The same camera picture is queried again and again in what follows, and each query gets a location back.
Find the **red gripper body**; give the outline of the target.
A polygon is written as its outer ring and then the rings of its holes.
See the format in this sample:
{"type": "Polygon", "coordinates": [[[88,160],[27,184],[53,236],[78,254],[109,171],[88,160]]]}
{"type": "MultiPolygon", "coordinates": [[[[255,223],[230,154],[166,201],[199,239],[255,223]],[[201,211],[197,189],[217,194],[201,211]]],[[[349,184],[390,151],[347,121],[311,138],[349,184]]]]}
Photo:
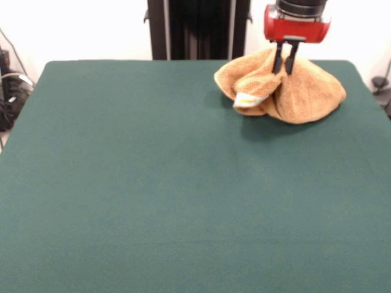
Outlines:
{"type": "Polygon", "coordinates": [[[268,4],[264,12],[264,35],[271,42],[297,40],[321,43],[331,25],[327,14],[317,18],[297,18],[281,12],[276,4],[268,4]]]}

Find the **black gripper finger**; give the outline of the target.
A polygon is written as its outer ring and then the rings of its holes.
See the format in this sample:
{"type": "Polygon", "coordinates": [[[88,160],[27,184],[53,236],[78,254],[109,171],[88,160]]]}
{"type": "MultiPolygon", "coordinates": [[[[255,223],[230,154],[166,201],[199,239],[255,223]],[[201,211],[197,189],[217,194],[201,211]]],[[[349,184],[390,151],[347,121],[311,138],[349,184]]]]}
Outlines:
{"type": "Polygon", "coordinates": [[[273,74],[278,74],[281,70],[282,62],[283,62],[282,47],[283,47],[283,42],[277,42],[276,53],[275,53],[275,58],[274,58],[274,63],[272,68],[273,74]]]}
{"type": "Polygon", "coordinates": [[[299,43],[298,42],[290,42],[290,45],[291,45],[291,51],[285,61],[285,69],[286,69],[287,75],[292,74],[294,60],[296,57],[296,53],[298,51],[299,43]]]}

